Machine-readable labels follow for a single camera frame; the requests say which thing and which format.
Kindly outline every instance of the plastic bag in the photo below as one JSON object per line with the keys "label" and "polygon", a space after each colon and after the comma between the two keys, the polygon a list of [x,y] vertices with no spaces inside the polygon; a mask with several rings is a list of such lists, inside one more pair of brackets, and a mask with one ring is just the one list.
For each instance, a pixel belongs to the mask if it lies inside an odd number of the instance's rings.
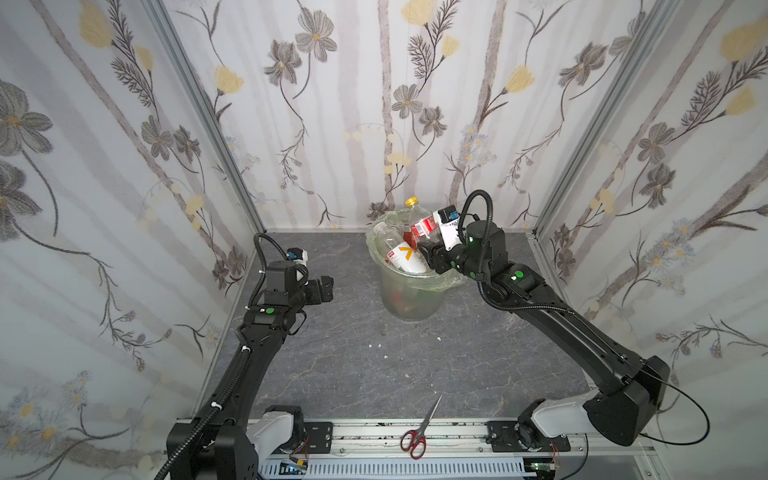
{"label": "plastic bag", "polygon": [[467,281],[466,277],[451,269],[447,272],[439,275],[434,270],[430,270],[431,273],[414,274],[405,273],[402,270],[395,268],[390,263],[384,261],[379,251],[376,249],[376,235],[373,233],[373,227],[381,222],[386,222],[392,227],[401,227],[406,224],[408,218],[408,210],[396,210],[389,211],[377,218],[366,231],[366,244],[368,245],[368,252],[380,268],[386,270],[387,276],[395,277],[399,283],[403,286],[414,288],[417,290],[428,290],[432,292],[444,292],[447,289],[463,284]]}

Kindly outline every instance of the trash bin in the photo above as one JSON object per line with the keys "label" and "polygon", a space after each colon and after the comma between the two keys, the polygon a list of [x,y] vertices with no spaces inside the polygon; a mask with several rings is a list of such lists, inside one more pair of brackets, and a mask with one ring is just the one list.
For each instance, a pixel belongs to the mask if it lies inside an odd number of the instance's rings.
{"label": "trash bin", "polygon": [[392,226],[403,226],[407,216],[407,210],[397,210],[382,215],[366,231],[366,243],[371,258],[379,270],[384,307],[400,319],[419,321],[436,312],[445,291],[452,286],[461,285],[466,278],[454,270],[449,270],[442,275],[434,272],[428,275],[405,273],[384,261],[376,248],[373,227],[381,222]]}

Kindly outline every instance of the metal frame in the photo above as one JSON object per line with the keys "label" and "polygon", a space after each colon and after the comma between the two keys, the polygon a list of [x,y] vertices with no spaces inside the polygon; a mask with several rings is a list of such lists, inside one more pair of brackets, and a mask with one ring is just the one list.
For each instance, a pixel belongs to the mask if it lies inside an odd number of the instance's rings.
{"label": "metal frame", "polygon": [[[428,448],[424,459],[430,458],[531,458],[551,455],[550,453],[518,452],[494,453],[485,442],[488,435],[486,422],[515,421],[515,418],[447,418],[433,419],[427,429]],[[307,419],[307,422],[332,422],[333,441],[331,453],[310,454],[312,460],[401,458],[404,454],[399,443],[401,435],[418,427],[422,419]],[[258,422],[251,419],[248,436],[252,437],[253,426]],[[656,449],[650,440],[642,437],[629,447],[610,442],[599,434],[587,434],[589,456],[632,456],[641,474],[652,480],[669,480],[661,465]],[[584,436],[569,435],[571,451],[561,452],[563,457],[580,458],[584,455]],[[270,455],[268,460],[287,459],[288,455]]]}
{"label": "metal frame", "polygon": [[173,22],[168,16],[168,10],[166,10],[162,0],[141,0],[141,3],[147,11],[150,23],[154,27],[157,36],[160,37],[160,41],[165,47],[165,51],[168,53],[171,63],[174,65],[174,70],[181,79],[181,83],[184,86],[184,90],[187,92],[192,107],[197,112],[200,121],[203,122],[206,133],[209,139],[213,142],[219,158],[222,160],[222,168],[227,172],[227,178],[230,179],[235,194],[246,211],[251,228],[256,232],[265,232],[266,229],[264,224],[259,217],[256,207],[250,199],[250,194],[243,182],[243,178],[237,170],[237,162],[235,162],[232,153],[229,148],[227,148],[227,142],[224,140],[224,135],[219,129],[219,122],[216,120],[214,113],[210,110],[208,100],[204,93],[205,90],[200,85],[200,82],[192,69],[192,64],[187,57],[187,53],[181,46],[181,40],[176,33]]}
{"label": "metal frame", "polygon": [[621,63],[619,72],[608,88],[608,92],[603,97],[597,111],[592,116],[586,133],[574,149],[574,153],[566,163],[560,178],[558,178],[552,190],[551,196],[541,210],[534,234],[549,229],[551,222],[554,220],[555,213],[562,205],[568,192],[575,185],[576,177],[581,171],[581,167],[589,158],[593,146],[618,110],[621,101],[632,85],[632,81],[654,50],[657,40],[661,38],[661,32],[667,27],[679,4],[680,0],[657,0],[654,7],[650,10],[645,25],[638,32],[635,41],[630,46],[627,59]]}

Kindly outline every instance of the gray floor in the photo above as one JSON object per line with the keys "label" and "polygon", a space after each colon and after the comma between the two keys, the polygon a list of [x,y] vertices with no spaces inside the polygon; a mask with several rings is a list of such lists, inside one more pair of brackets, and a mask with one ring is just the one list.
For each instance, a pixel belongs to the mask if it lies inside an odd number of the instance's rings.
{"label": "gray floor", "polygon": [[[573,360],[519,317],[485,305],[474,282],[449,290],[430,318],[405,322],[382,305],[362,233],[273,237],[286,250],[309,252],[310,277],[332,276],[334,300],[306,308],[301,332],[288,337],[264,377],[253,418],[272,404],[301,406],[308,418],[421,417],[438,394],[438,417],[516,416],[533,399],[587,389]],[[507,248],[510,259],[535,265],[525,235],[508,233]],[[278,260],[271,245],[265,253]],[[243,288],[213,379],[237,349],[233,329],[257,270]]]}

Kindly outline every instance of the floral wallpaper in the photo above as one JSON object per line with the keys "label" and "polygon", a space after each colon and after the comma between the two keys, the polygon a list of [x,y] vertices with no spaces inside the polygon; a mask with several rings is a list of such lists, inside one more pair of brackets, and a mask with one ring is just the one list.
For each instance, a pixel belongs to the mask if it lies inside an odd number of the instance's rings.
{"label": "floral wallpaper", "polygon": [[653,2],[164,0],[269,228],[492,193],[532,230]]}
{"label": "floral wallpaper", "polygon": [[146,478],[252,232],[140,4],[6,2],[0,43],[2,471]]}
{"label": "floral wallpaper", "polygon": [[[682,2],[537,232],[574,306],[665,359],[708,411],[708,440],[657,445],[677,479],[765,469],[767,99],[765,2]],[[686,442],[703,431],[696,407],[667,390],[651,435]]]}

